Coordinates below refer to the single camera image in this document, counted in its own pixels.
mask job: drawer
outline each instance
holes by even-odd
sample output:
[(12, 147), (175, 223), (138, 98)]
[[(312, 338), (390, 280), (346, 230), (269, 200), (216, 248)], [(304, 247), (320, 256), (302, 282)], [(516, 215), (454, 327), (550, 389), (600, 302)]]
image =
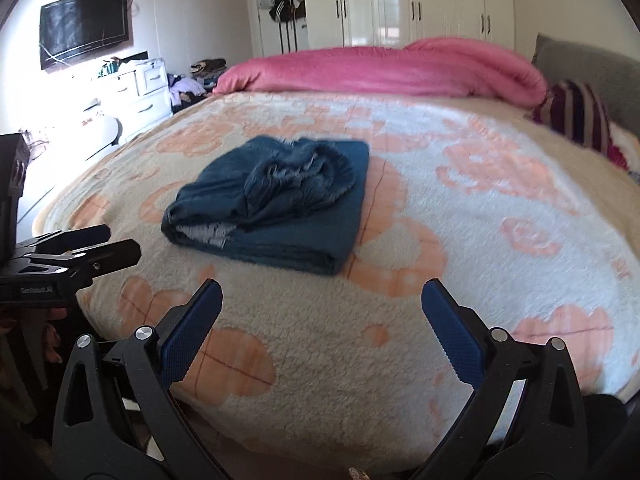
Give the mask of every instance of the drawer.
[(103, 101), (117, 101), (119, 103), (135, 101), (138, 98), (136, 74), (129, 72), (109, 78), (104, 82), (103, 90)]
[(161, 89), (149, 94), (118, 115), (122, 124), (122, 138), (129, 140), (142, 133), (148, 126), (171, 115), (171, 99), (168, 89)]
[(140, 95), (149, 94), (162, 87), (168, 86), (164, 63), (154, 61), (140, 67), (137, 71)]

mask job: floral blanket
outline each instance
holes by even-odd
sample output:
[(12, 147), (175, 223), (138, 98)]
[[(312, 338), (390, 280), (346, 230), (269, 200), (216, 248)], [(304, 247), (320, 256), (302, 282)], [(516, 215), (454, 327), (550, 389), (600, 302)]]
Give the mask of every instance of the floral blanket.
[[(618, 393), (640, 367), (640, 265), (628, 243), (638, 224), (605, 219), (619, 205), (594, 191), (615, 185), (638, 211), (637, 191), (625, 195), (637, 188), (564, 139), (549, 141), (554, 160), (540, 147), (552, 134), (518, 124), (418, 98), (216, 97), (90, 170), (42, 230), (104, 222), (114, 240), (142, 246), (138, 266), (79, 295), (107, 337), (155, 324), (206, 278), (220, 282), (223, 312), (174, 392), (226, 436), (309, 463), (405, 470), (470, 394), (420, 309), (431, 278), (488, 326), (530, 342), (562, 337), (585, 392)], [(257, 135), (369, 143), (360, 233), (340, 276), (244, 264), (162, 236), (177, 190)], [(569, 177), (581, 171), (593, 185)]]

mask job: blue gripper pad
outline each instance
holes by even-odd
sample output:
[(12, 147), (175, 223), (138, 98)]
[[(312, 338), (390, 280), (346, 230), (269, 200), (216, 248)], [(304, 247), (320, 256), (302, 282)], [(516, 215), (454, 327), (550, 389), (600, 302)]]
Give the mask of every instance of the blue gripper pad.
[(158, 325), (159, 330), (161, 326), (170, 330), (158, 342), (163, 387), (169, 389), (184, 379), (221, 311), (222, 288), (218, 282), (207, 280), (187, 305), (174, 307), (166, 314)]
[(484, 380), (484, 353), (462, 318), (460, 307), (439, 280), (422, 289), (422, 310), (458, 378), (478, 389)]

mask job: white wardrobe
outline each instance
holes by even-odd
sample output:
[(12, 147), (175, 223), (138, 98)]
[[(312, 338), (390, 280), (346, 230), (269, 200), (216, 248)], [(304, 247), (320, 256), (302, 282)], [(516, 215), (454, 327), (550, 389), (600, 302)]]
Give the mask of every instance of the white wardrobe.
[(514, 48), (513, 0), (306, 0), (309, 45), (402, 48), (433, 36)]

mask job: folded blue towel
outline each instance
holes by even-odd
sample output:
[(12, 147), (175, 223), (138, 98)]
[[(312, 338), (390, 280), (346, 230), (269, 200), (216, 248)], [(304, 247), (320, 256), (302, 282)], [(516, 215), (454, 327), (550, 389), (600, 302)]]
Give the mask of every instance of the folded blue towel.
[(236, 260), (337, 274), (358, 235), (368, 166), (364, 142), (255, 137), (180, 190), (162, 232)]

